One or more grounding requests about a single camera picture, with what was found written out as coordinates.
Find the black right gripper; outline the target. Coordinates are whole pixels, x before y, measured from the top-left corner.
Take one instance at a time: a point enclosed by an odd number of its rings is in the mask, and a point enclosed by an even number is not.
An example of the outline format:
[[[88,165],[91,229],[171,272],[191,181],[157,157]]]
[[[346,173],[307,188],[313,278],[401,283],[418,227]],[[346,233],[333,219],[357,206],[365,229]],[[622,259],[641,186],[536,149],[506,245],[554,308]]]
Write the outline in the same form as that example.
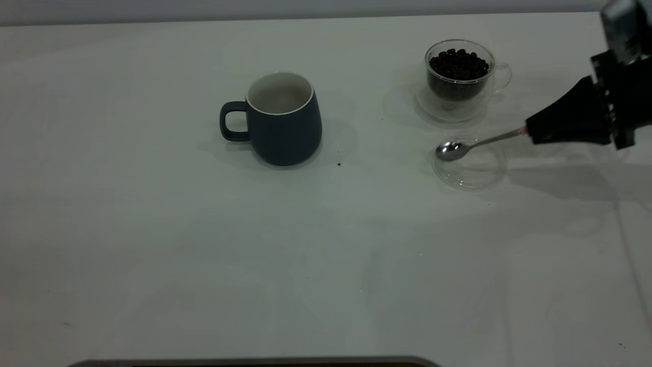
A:
[[[591,76],[583,77],[526,119],[533,144],[613,142],[616,149],[626,149],[634,146],[636,130],[651,124],[650,56],[625,64],[608,50],[591,62],[596,86]]]

